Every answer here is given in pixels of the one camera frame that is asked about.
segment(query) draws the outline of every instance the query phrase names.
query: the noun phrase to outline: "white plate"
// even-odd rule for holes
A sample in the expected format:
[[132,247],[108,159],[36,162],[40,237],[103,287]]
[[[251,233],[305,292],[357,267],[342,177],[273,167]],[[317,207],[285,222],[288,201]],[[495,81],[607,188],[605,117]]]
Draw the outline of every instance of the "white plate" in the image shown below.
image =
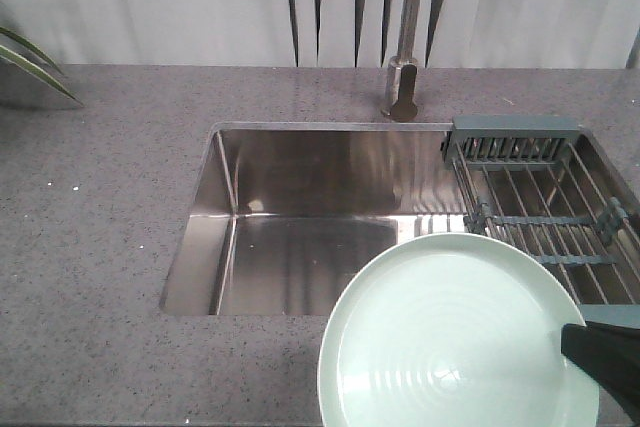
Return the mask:
[[592,427],[597,384],[560,353],[584,325],[535,260],[473,234],[434,234],[373,259],[322,341],[325,427]]

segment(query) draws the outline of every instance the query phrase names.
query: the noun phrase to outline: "green leaf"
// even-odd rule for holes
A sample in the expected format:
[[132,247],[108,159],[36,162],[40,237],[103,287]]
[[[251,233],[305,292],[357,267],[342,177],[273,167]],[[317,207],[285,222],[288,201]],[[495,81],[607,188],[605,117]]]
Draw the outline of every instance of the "green leaf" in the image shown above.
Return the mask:
[[29,51],[31,51],[34,54],[36,54],[38,57],[40,57],[42,60],[44,60],[47,64],[49,64],[51,67],[53,67],[54,69],[56,69],[58,72],[60,72],[62,74],[62,70],[60,70],[60,67],[58,67],[56,65],[56,63],[51,59],[51,57],[49,57],[47,54],[45,54],[42,50],[40,50],[36,45],[34,45],[29,40],[25,39],[21,35],[18,35],[15,32],[13,32],[13,31],[5,28],[5,27],[2,27],[2,26],[0,26],[0,34],[3,34],[5,36],[9,37],[11,40],[16,41],[18,44],[22,45],[23,47],[25,47]]
[[79,102],[79,100],[76,99],[73,96],[73,94],[67,90],[67,88],[64,85],[62,85],[60,82],[58,82],[56,79],[54,79],[47,72],[42,70],[42,68],[38,67],[36,64],[31,62],[30,60],[25,59],[20,54],[17,54],[14,51],[8,49],[4,45],[0,45],[0,58],[6,59],[9,62],[13,62],[18,67],[20,67],[22,70],[24,70],[25,72],[33,75],[34,77],[36,77],[37,79],[39,79],[41,81],[47,83],[48,85],[50,85],[51,87],[53,87],[57,91],[62,92],[67,97],[70,97],[73,100],[75,100],[76,102]]

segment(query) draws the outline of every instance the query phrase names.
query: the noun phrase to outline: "dish drying rack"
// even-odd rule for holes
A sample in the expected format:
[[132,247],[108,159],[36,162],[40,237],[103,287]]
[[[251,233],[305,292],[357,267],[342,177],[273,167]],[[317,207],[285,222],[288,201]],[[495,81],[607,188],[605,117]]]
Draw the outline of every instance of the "dish drying rack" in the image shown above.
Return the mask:
[[578,153],[582,135],[562,117],[459,116],[442,151],[467,231],[529,254],[577,303],[640,303],[640,238]]

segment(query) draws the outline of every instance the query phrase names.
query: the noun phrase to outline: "faucet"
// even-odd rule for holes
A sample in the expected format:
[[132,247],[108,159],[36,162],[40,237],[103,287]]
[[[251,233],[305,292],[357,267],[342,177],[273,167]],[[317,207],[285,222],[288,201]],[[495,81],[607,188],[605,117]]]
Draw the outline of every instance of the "faucet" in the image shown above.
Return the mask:
[[413,58],[413,43],[419,8],[420,0],[403,0],[398,54],[389,61],[386,104],[382,113],[396,122],[409,122],[418,114],[418,107],[413,102],[418,74],[418,61]]

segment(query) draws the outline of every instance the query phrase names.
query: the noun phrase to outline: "gray countertop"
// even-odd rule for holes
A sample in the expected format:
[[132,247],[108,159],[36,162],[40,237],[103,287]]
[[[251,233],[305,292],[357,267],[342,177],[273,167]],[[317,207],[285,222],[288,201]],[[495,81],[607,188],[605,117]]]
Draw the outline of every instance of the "gray countertop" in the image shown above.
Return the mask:
[[[173,317],[160,294],[219,121],[386,122],[378,69],[0,67],[0,424],[319,424],[322,317]],[[421,71],[419,121],[552,113],[640,193],[640,70]]]

